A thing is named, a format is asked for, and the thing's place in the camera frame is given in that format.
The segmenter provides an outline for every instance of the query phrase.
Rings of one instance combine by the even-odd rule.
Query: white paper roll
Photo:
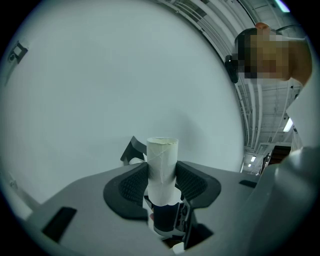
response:
[[[156,206],[172,204],[176,184],[178,139],[152,137],[146,143],[148,196]]]

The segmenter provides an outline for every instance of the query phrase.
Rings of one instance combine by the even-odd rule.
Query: cardboard tube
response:
[[[146,143],[148,196],[156,206],[172,204],[176,184],[178,139],[152,137]]]

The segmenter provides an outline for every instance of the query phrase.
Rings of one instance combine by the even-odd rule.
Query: person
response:
[[[303,89],[299,97],[286,111],[296,129],[291,151],[302,146],[319,146],[319,60],[310,40],[307,37],[283,36],[267,24],[259,22],[254,28],[242,31],[235,38],[234,44],[232,59],[236,60],[238,73],[251,83],[263,85],[268,80],[289,79],[301,83]]]

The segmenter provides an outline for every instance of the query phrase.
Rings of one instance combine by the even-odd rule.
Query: ear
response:
[[[255,24],[255,27],[258,29],[258,30],[270,30],[270,27],[263,23],[263,22],[258,22],[257,24]]]

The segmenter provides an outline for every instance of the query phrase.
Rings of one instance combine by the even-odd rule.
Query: paper towel roll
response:
[[[146,143],[148,196],[156,206],[172,204],[176,184],[178,139],[152,137]]]

